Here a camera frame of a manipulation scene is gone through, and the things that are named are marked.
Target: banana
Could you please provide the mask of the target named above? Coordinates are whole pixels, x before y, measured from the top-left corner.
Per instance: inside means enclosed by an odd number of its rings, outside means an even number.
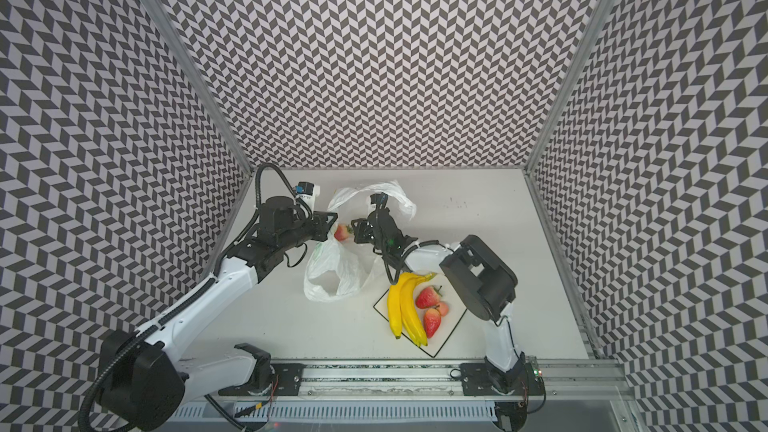
[[[422,282],[432,280],[436,275],[436,273],[430,272],[427,275],[410,277],[400,286],[400,314],[402,316],[402,324],[406,327],[408,336],[419,347],[427,345],[427,332],[424,331],[422,322],[418,320],[416,305],[413,303],[413,289]]]
[[[400,338],[402,333],[402,314],[400,313],[400,287],[406,283],[410,278],[418,277],[416,274],[410,272],[402,272],[397,284],[389,286],[389,295],[386,298],[386,310],[389,315],[389,328],[395,335],[395,338]]]

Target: black and white pattern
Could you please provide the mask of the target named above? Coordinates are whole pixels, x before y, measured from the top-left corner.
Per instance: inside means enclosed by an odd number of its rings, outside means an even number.
[[[0,128],[0,430],[69,428],[100,337],[196,283],[244,174],[136,0],[0,0]]]
[[[653,430],[768,430],[768,0],[618,0],[535,178]]]
[[[161,0],[254,163],[524,164],[597,0]]]

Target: metal frame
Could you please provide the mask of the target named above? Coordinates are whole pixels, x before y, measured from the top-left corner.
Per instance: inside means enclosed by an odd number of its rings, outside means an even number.
[[[213,271],[214,265],[216,264],[216,258],[219,256],[219,254],[221,254],[221,251],[223,251],[224,247],[227,245],[226,240],[230,236],[232,227],[234,227],[235,225],[235,217],[237,216],[237,213],[240,211],[240,207],[243,206],[243,202],[245,201],[245,198],[248,196],[248,192],[254,189],[253,181],[254,181],[254,174],[251,171],[246,172],[243,183],[240,185],[240,191],[237,193],[237,198],[235,199],[235,203],[232,205],[230,214],[226,217],[226,222],[224,223],[224,229],[221,231],[221,233],[219,233],[219,237],[216,239],[216,245],[214,246],[214,250],[208,257],[208,262],[206,262],[205,267],[203,267],[203,272],[200,274],[201,277],[206,277],[208,274],[210,274]]]
[[[547,114],[547,118],[542,125],[542,131],[538,134],[536,143],[533,145],[531,155],[528,157],[528,161],[525,164],[525,171],[532,172],[542,155],[544,150],[547,149],[549,139],[552,138],[552,132],[557,127],[560,117],[563,115],[565,106],[571,99],[571,93],[576,87],[576,83],[581,77],[581,72],[584,70],[584,66],[587,65],[587,59],[589,58],[594,46],[598,43],[600,32],[603,30],[603,25],[610,15],[610,11],[613,9],[616,0],[598,0],[597,6],[594,8],[594,13],[590,17],[587,23],[587,28],[584,31],[584,35],[581,37],[578,46],[576,47],[576,53],[571,61],[571,65],[568,67],[568,71],[565,73],[563,83],[558,90],[557,95],[552,103],[552,108]]]
[[[158,29],[160,36],[168,45],[170,53],[176,58],[179,67],[187,76],[187,80],[200,98],[203,108],[208,112],[208,116],[216,125],[224,143],[234,154],[235,160],[237,160],[237,163],[240,164],[244,170],[252,172],[253,167],[251,167],[245,151],[240,147],[240,142],[235,137],[232,129],[230,129],[229,123],[224,118],[224,114],[216,103],[216,99],[214,99],[213,94],[210,93],[208,84],[206,84],[203,76],[197,70],[197,67],[189,55],[187,46],[181,42],[176,27],[170,22],[168,14],[160,3],[160,0],[139,0],[139,2],[144,6],[153,25]]]
[[[581,331],[582,337],[585,338],[584,342],[587,348],[587,353],[590,357],[602,358],[604,357],[602,341],[598,336],[598,332],[594,330],[592,321],[589,318],[587,306],[581,298],[581,293],[578,291],[576,279],[571,271],[571,265],[565,257],[563,245],[560,242],[560,238],[558,238],[554,224],[552,223],[549,214],[547,214],[547,207],[538,191],[536,181],[533,180],[529,174],[525,173],[524,175],[525,183],[528,185],[528,191],[531,193],[531,199],[533,200],[533,205],[538,214],[538,220],[542,224],[544,236],[547,238],[549,250],[552,252],[554,265],[557,267],[558,273],[560,274],[560,280],[563,283],[565,295],[568,297],[568,302],[571,304],[571,311],[576,318],[576,324],[579,327],[579,331]]]
[[[279,369],[285,360],[274,360]],[[522,396],[467,397],[456,375],[460,363],[480,360],[304,360],[299,393],[280,397],[271,416],[279,422],[312,424],[370,424],[412,422],[493,422],[497,402]],[[547,389],[547,401],[593,403],[607,401],[620,432],[647,432],[632,389],[617,360],[537,360]],[[221,397],[232,412],[253,406],[263,396]],[[531,397],[533,407],[540,397]],[[264,410],[240,421],[264,422]],[[180,407],[169,422],[221,422],[224,419],[196,400]]]

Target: black base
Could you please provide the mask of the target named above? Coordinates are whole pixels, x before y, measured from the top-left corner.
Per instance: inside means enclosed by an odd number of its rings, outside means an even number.
[[[458,366],[458,369],[462,372],[462,389],[464,389],[464,395],[467,397],[523,395],[523,383],[528,387],[528,396],[544,395],[544,385],[540,380],[536,380],[533,366],[529,362],[525,362],[522,368],[523,372],[511,380],[509,392],[506,394],[494,387],[494,383],[491,382],[491,378],[488,376],[485,364],[461,364]]]
[[[301,378],[304,373],[304,364],[272,364],[277,375],[277,389],[275,389],[275,397],[295,397],[299,395],[299,387],[301,387]],[[263,395],[264,388],[255,387],[253,384],[243,384],[236,387],[227,387],[219,390],[221,397],[254,397]],[[271,389],[267,389],[266,394],[269,395]]]
[[[525,425],[528,412],[522,402],[496,402],[496,421],[493,423],[497,429],[504,432],[517,432]]]
[[[99,370],[134,339],[132,334],[111,331],[101,342]],[[139,344],[114,366],[97,391],[96,401],[142,430],[161,426],[178,408],[184,396],[184,377],[174,369],[163,344]]]

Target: black cable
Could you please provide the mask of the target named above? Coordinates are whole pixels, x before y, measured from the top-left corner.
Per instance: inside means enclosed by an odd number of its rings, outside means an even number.
[[[239,234],[237,234],[237,236],[235,237],[235,240],[233,240],[232,243],[234,244],[236,242],[239,242],[243,238],[245,238],[246,234],[248,233],[248,230],[251,227],[254,226],[254,224],[256,223],[256,220],[258,220],[258,218],[259,218],[259,209],[257,208],[256,210],[254,210],[254,215],[251,216],[251,218],[248,221],[248,223],[246,224],[245,228],[243,230],[241,230]]]
[[[277,175],[283,179],[283,184],[285,184],[288,190],[290,190],[291,195],[293,197],[296,196],[296,189],[291,187],[291,184],[288,182],[286,175],[283,174],[283,171],[280,170],[280,168],[275,164],[267,162],[261,164],[259,168],[256,169],[256,208],[261,208],[261,174],[264,173],[264,170],[267,168],[272,168],[275,172],[277,172]]]
[[[78,427],[80,428],[81,432],[99,432],[96,431],[93,426],[91,426],[91,408],[94,405],[94,401],[96,400],[96,393],[98,392],[101,385],[104,383],[104,381],[112,375],[112,372],[114,371],[114,367],[122,361],[130,352],[134,350],[134,348],[139,345],[141,342],[144,342],[144,340],[149,337],[150,335],[154,334],[155,331],[158,330],[158,327],[156,325],[150,326],[146,331],[142,332],[138,336],[136,336],[132,341],[128,343],[128,345],[124,348],[122,348],[117,355],[114,356],[114,359],[110,361],[109,364],[107,364],[107,367],[105,367],[101,373],[96,377],[96,380],[94,380],[91,387],[85,392],[85,396],[83,396],[83,401],[80,404],[80,410],[78,411]],[[128,432],[129,430],[132,430],[135,426],[133,424],[126,424],[122,427],[118,427],[117,429],[112,429],[110,432]]]
[[[288,262],[288,264],[287,264],[288,268],[294,268],[298,264],[301,264],[301,261],[304,260],[304,257],[306,256],[306,251],[308,251],[308,250],[310,250],[310,247],[309,247],[309,245],[306,244],[306,242],[304,242],[304,253],[301,255],[301,257],[299,257],[299,261],[297,263],[293,264],[293,265],[290,264],[290,257],[288,257],[288,254],[283,254],[283,255],[286,256],[286,262]]]
[[[209,288],[213,287],[215,283],[216,283],[215,278],[213,277],[208,278],[206,283],[204,283],[202,287],[198,288],[197,292],[192,294],[186,301],[181,302],[176,308],[171,309],[166,313],[166,315],[164,315],[163,317],[160,317],[158,319],[158,323],[160,324],[160,326],[162,327],[166,325],[168,322],[170,322],[172,318],[176,317],[183,310],[189,307],[193,302],[197,301],[197,299],[200,298],[202,294],[205,294]]]
[[[514,349],[514,338],[512,336],[512,326],[510,325],[508,318],[507,318],[507,329],[509,329],[509,338],[510,338],[510,340],[512,340],[512,351],[514,352],[514,355],[518,358],[518,360],[521,360],[520,354],[518,354],[517,351]],[[525,381],[526,381],[526,383],[528,383],[528,389],[530,390],[531,389],[531,387],[530,387],[531,375],[528,374],[528,368],[525,367],[525,364],[523,364],[523,369],[525,369]],[[530,414],[535,414],[536,412],[539,412],[542,409],[542,407],[544,406],[544,404],[547,402],[547,389],[545,387],[542,387],[542,390],[544,391],[544,399],[542,400],[542,404],[539,405],[535,410],[531,410],[530,412],[526,410],[525,411],[526,414],[530,415]]]
[[[246,408],[242,409],[240,412],[237,412],[232,417],[236,418],[236,419],[239,419],[241,417],[245,417],[247,415],[251,415],[253,412],[256,412],[258,409],[264,407],[264,402],[266,402],[266,401],[264,400],[263,402],[259,402],[256,405],[252,405],[250,407],[246,407]]]
[[[306,218],[312,217],[312,209],[301,199],[301,197],[296,197],[296,202],[306,210]]]
[[[211,271],[211,273],[214,275],[214,277],[219,276],[219,272],[221,272],[221,263],[224,262],[224,257],[226,257],[227,254],[230,253],[230,250],[234,248],[235,245],[237,245],[238,240],[235,239],[232,241],[231,244],[227,245],[226,248],[221,251],[221,254],[216,258],[216,264],[214,264],[214,270]]]
[[[382,196],[379,199],[379,202],[376,204],[376,208],[374,209],[374,211],[375,211],[374,212],[374,214],[375,214],[374,218],[376,220],[376,228],[379,229],[379,233],[378,234],[373,234],[374,240],[376,242],[378,242],[378,243],[374,244],[374,247],[378,246],[379,250],[381,251],[382,260],[384,261],[384,270],[386,271],[386,277],[389,280],[389,283],[391,285],[397,285],[397,282],[400,279],[400,270],[401,270],[401,268],[398,268],[397,270],[395,270],[395,275],[393,277],[392,276],[392,270],[389,268],[389,263],[387,261],[388,259],[391,260],[392,256],[386,250],[386,244],[380,242],[380,241],[384,240],[384,230],[382,229],[382,226],[379,224],[379,210],[384,208],[386,206],[386,203],[387,203],[387,195],[386,194],[382,194]]]
[[[533,410],[526,410],[525,411],[526,414],[531,415],[531,414],[535,414],[536,412],[539,412],[544,407],[544,404],[547,403],[547,389],[546,388],[542,388],[542,389],[544,391],[544,399],[542,400],[542,404]]]
[[[259,426],[258,429],[251,429],[248,426],[242,424],[239,422],[236,418],[232,417],[229,412],[227,412],[221,405],[219,405],[218,402],[214,398],[212,398],[209,394],[206,394],[205,399],[208,400],[208,403],[214,406],[216,409],[216,412],[218,412],[221,417],[225,418],[227,422],[232,424],[233,426],[237,427],[239,430],[242,430],[243,432],[257,432],[261,427]]]

